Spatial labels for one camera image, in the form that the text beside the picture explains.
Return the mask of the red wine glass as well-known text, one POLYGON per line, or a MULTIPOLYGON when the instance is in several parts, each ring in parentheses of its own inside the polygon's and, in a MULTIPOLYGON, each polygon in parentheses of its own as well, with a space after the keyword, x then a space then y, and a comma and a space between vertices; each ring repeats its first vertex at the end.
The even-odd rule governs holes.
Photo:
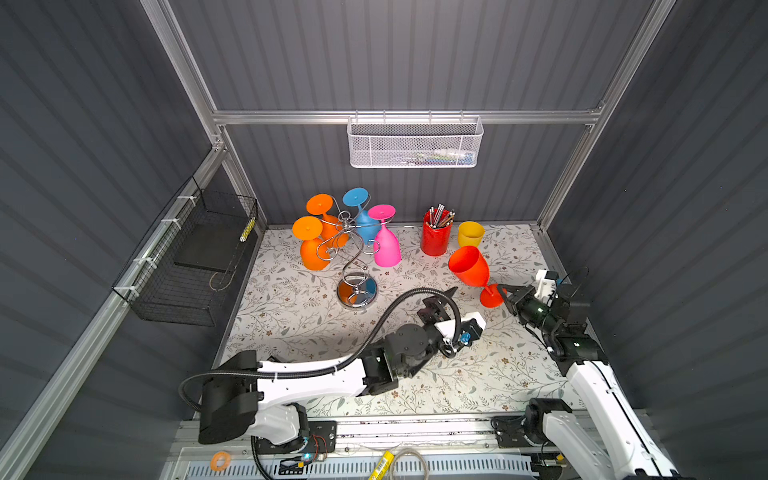
POLYGON ((498 285, 490 283, 489 266, 477 247, 460 247, 451 255, 448 268, 461 282, 482 289, 480 302, 484 307, 496 308, 502 305, 498 285))

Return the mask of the yellow wine glass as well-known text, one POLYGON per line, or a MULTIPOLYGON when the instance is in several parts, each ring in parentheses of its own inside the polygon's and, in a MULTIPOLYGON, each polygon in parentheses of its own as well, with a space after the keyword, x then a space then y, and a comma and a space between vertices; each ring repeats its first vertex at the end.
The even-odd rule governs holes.
POLYGON ((460 247, 478 247, 484 238, 484 227, 474 221, 462 222, 458 230, 458 244, 460 247))

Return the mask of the pink wine glass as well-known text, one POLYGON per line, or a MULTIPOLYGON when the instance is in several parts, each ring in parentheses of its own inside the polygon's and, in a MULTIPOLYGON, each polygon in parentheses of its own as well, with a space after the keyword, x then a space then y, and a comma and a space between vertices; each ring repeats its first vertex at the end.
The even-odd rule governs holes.
POLYGON ((389 204, 376 205, 369 210, 369 216, 380 222, 380 230, 375 237, 378 249, 374 254, 374 259, 376 264, 382 268, 395 267, 402 260, 399 240, 387 227, 387 221, 395 215, 395 207, 389 204))

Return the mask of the chrome wine glass rack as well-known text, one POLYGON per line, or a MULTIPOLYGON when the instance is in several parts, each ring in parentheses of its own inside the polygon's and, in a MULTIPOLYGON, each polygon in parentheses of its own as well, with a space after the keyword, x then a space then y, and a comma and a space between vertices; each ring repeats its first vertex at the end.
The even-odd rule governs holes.
POLYGON ((370 262, 365 258, 374 252, 356 233, 355 219, 348 210, 338 209, 336 217, 342 223, 342 232, 349 235, 349 241, 340 249, 320 247, 318 253, 329 261, 340 258, 343 262, 341 279, 336 287, 338 301, 348 309, 364 310, 376 300, 378 293, 370 262))

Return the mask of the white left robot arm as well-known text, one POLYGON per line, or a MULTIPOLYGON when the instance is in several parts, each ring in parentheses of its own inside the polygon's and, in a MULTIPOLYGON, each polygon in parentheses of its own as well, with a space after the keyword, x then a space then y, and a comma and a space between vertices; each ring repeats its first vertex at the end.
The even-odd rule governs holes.
POLYGON ((304 401, 317 397, 376 396, 416 376, 435 356, 455 357, 486 328, 478 312, 462 315, 451 290, 415 288, 393 301, 352 354, 327 361, 283 363, 241 351, 219 367, 184 380, 202 385, 192 404, 198 441, 225 443, 243 435, 277 447, 300 447, 310 436, 304 401))

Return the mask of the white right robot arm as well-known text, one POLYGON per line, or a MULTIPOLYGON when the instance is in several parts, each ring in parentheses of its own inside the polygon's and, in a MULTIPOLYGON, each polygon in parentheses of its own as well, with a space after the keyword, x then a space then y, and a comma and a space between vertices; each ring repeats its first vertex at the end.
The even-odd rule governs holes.
POLYGON ((528 402, 522 431, 534 445, 557 447, 580 479, 681 479, 635 413, 599 344, 572 333, 536 288, 499 284, 504 305, 527 330, 536 328, 560 373, 577 392, 602 442, 597 443, 560 399, 528 402))

